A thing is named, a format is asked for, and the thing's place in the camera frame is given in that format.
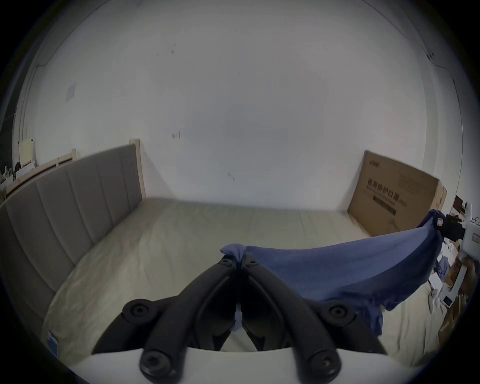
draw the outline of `label sticker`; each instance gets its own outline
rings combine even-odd
[[[47,334],[47,345],[49,351],[58,359],[59,356],[59,342],[55,338],[55,336],[52,335],[50,331],[48,331]]]

